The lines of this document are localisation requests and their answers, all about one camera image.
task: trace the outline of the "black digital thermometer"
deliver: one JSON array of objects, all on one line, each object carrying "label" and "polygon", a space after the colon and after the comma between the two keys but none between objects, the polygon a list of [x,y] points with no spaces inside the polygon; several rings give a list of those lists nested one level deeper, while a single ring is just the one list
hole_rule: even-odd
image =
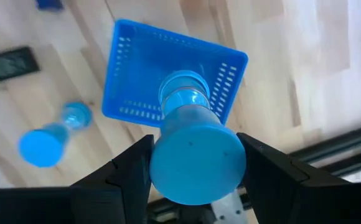
[{"label": "black digital thermometer", "polygon": [[39,70],[40,68],[29,47],[0,53],[0,81]]}]

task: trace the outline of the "blue object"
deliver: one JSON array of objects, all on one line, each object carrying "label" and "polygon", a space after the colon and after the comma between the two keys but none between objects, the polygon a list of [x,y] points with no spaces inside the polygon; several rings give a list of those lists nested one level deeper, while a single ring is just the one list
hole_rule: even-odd
[{"label": "blue object", "polygon": [[66,127],[58,123],[29,131],[20,140],[20,155],[37,167],[54,166],[64,154],[68,137]]},{"label": "blue object", "polygon": [[176,71],[190,70],[207,82],[211,110],[225,124],[247,60],[243,52],[221,45],[118,20],[102,112],[109,118],[160,127],[161,83]]},{"label": "blue object", "polygon": [[60,122],[25,133],[19,141],[20,155],[37,167],[52,167],[63,157],[70,132],[86,128],[91,123],[91,111],[81,102],[62,108]]},{"label": "blue object", "polygon": [[210,108],[207,82],[197,73],[183,70],[169,75],[159,89],[159,102],[163,115],[184,105],[201,105]]},{"label": "blue object", "polygon": [[211,203],[233,192],[246,167],[242,143],[209,110],[204,86],[197,74],[179,71],[159,90],[165,118],[150,176],[163,196],[186,205]]},{"label": "blue object", "polygon": [[81,102],[72,102],[64,105],[61,120],[67,128],[78,131],[88,127],[92,121],[92,112]]},{"label": "blue object", "polygon": [[61,0],[37,0],[37,7],[40,10],[62,10],[63,4]]}]

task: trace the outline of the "blue plastic basket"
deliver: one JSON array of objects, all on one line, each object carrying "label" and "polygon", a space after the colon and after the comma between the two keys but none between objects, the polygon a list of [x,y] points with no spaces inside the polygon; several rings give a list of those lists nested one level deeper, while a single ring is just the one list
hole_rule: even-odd
[{"label": "blue plastic basket", "polygon": [[210,88],[211,110],[226,123],[248,57],[227,47],[118,20],[103,95],[105,116],[160,127],[161,82],[178,70],[200,74]]}]

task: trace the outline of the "wooden floor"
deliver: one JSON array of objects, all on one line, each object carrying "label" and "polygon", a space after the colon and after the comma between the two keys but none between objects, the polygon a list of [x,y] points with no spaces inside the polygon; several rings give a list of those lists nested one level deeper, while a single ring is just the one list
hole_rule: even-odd
[{"label": "wooden floor", "polygon": [[[69,185],[117,156],[147,126],[106,118],[102,89],[115,19],[127,18],[246,52],[227,126],[284,152],[361,127],[361,0],[0,0],[0,51],[31,46],[42,67],[0,83],[0,187]],[[25,163],[24,132],[83,100],[95,122],[54,168]],[[156,192],[151,200],[160,197]]]}]

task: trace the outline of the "blue hourglass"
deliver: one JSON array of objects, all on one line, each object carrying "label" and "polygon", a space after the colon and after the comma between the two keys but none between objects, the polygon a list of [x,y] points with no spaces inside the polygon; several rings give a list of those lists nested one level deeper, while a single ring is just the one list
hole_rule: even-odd
[{"label": "blue hourglass", "polygon": [[28,131],[21,137],[20,155],[37,167],[54,166],[62,158],[70,135],[88,127],[91,120],[87,105],[81,102],[67,103],[62,108],[59,121]]}]

